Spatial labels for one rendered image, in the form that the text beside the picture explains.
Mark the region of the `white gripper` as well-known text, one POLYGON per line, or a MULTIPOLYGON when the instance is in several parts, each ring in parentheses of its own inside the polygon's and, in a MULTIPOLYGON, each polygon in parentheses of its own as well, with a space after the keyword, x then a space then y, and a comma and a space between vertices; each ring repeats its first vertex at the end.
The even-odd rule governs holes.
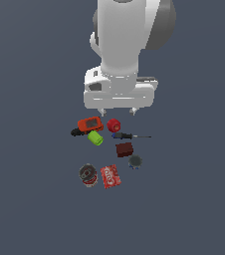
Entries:
POLYGON ((85 74, 84 104, 87 109, 98 109, 102 117, 107 109, 130 108, 134 116, 138 109, 153 104, 154 93, 158 86, 155 77, 126 77, 104 75, 101 67, 87 70, 85 74))

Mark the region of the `orange handheld device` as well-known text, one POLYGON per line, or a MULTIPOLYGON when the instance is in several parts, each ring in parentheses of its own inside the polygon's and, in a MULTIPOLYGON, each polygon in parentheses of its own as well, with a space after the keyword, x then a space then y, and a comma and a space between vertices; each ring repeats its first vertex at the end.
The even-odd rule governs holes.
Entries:
POLYGON ((103 130, 104 125, 100 117, 91 117, 78 121, 80 131, 103 130))

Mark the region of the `grey round can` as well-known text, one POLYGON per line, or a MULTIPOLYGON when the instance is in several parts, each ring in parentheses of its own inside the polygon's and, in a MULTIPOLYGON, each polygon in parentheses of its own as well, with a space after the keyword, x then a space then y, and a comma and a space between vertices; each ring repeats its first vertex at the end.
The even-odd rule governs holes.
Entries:
POLYGON ((128 166, 132 169, 139 169, 142 165, 142 158, 138 154, 133 154, 128 158, 128 166))

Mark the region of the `black marker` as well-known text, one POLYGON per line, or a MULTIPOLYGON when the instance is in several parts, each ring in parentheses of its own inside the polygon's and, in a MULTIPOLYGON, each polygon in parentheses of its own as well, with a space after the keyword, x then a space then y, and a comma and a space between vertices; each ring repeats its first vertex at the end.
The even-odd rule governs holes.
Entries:
POLYGON ((71 131, 71 135, 72 136, 77 136, 77 135, 85 135, 85 134, 88 134, 87 131, 80 131, 79 128, 74 128, 72 131, 71 131))

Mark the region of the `red cup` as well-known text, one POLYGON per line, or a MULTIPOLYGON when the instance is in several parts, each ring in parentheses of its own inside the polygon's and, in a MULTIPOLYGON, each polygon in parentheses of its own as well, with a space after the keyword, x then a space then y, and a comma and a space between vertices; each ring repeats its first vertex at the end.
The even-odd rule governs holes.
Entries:
POLYGON ((120 130, 120 122, 117 119, 110 119, 107 123, 108 130, 118 132, 120 130))

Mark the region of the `green cylinder cup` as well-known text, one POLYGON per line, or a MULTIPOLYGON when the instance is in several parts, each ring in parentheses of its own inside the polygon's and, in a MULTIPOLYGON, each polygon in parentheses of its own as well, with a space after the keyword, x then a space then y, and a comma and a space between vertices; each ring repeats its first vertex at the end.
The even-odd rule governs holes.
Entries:
POLYGON ((92 130, 88 134, 88 140, 94 145, 101 145, 104 141, 104 138, 101 135, 99 135, 99 133, 96 130, 92 130))

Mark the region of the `blue black screwdriver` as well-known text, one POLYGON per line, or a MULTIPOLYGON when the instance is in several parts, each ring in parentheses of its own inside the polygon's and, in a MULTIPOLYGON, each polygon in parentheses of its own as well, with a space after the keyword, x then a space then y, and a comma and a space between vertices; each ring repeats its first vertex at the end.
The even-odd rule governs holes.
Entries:
POLYGON ((135 134, 131 134, 131 133, 123 133, 123 132, 114 132, 112 134, 113 138, 119 138, 119 139, 133 139, 134 137, 151 137, 149 136, 139 136, 139 135, 135 135, 135 134))

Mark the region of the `red soup can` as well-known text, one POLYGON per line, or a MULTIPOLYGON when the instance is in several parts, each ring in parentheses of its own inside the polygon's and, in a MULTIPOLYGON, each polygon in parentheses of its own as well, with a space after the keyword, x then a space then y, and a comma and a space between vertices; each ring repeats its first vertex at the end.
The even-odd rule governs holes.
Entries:
POLYGON ((86 163, 80 168, 79 178, 86 187, 94 187, 99 180, 96 168, 90 163, 86 163))

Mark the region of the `dark red box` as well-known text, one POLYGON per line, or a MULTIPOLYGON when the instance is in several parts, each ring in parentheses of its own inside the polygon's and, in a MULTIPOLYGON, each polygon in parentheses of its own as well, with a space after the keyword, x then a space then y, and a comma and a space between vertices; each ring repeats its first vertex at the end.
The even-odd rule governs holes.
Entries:
POLYGON ((130 156, 133 154, 133 147, 130 142, 120 143, 117 144, 115 147, 118 157, 130 156))

